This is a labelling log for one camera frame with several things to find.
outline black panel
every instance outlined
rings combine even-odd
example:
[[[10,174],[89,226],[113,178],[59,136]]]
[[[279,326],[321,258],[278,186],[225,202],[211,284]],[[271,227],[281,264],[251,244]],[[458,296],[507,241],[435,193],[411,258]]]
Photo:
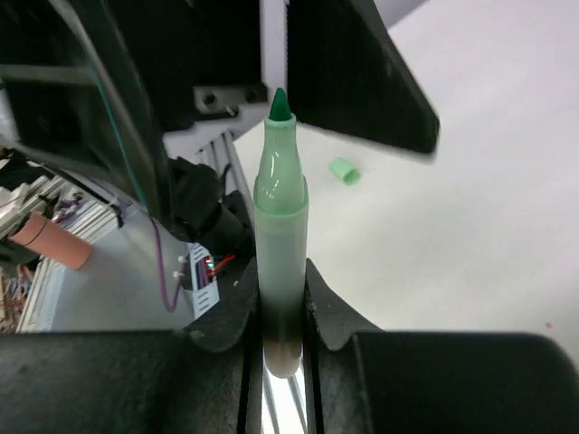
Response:
[[[0,335],[0,432],[259,433],[255,261],[227,278],[184,331]]]
[[[2,0],[0,6],[0,62],[58,64],[54,53],[48,49],[49,34],[61,34],[67,30],[48,2]]]
[[[439,121],[372,0],[291,0],[288,95],[302,122],[430,154]]]
[[[306,276],[310,434],[579,432],[579,378],[553,341],[379,331],[310,261]]]
[[[259,0],[107,3],[164,131],[187,129],[201,119],[194,85],[261,82]]]
[[[356,337],[374,432],[579,432],[579,381],[535,335]]]

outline red wire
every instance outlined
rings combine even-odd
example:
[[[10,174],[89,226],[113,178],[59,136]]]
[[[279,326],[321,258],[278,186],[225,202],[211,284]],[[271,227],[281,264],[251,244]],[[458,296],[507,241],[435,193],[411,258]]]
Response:
[[[219,269],[225,265],[227,262],[229,262],[230,260],[235,259],[235,255],[227,255],[225,258],[223,258],[221,260],[221,262],[219,262],[215,268],[213,269],[213,271],[211,273],[209,273],[210,276],[214,276],[215,274],[217,274],[217,271],[219,271]]]

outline marker body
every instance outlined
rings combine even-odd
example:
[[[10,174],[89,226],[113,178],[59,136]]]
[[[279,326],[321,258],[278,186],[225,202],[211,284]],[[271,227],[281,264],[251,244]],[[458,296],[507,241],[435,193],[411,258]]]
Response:
[[[296,118],[266,118],[260,172],[253,189],[255,242],[265,363],[288,378],[301,359],[306,282],[308,187],[299,161]]]

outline white table surface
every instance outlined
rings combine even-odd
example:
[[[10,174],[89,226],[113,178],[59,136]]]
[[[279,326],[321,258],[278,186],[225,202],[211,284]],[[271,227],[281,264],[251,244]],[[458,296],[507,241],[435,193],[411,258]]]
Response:
[[[430,0],[396,25],[441,117],[433,164],[299,129],[308,255],[368,319],[534,332],[579,361],[577,23],[574,0]],[[236,142],[250,185],[262,142],[261,125]],[[336,156],[358,185],[332,177]]]

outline cylindrical object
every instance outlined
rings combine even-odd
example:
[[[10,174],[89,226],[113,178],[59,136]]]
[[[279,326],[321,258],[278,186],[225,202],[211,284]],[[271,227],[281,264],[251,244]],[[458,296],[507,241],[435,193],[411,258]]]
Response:
[[[354,185],[360,179],[358,170],[345,158],[335,158],[329,165],[334,176],[346,185]]]
[[[278,90],[265,118],[253,216],[265,363],[279,378],[293,375],[301,361],[308,186],[299,161],[296,127],[285,93]]]
[[[243,240],[243,225],[231,211],[218,203],[211,228],[199,237],[199,243],[213,255],[226,255]]]
[[[38,212],[32,212],[24,225],[8,238],[70,269],[79,269],[92,253],[88,242]]]

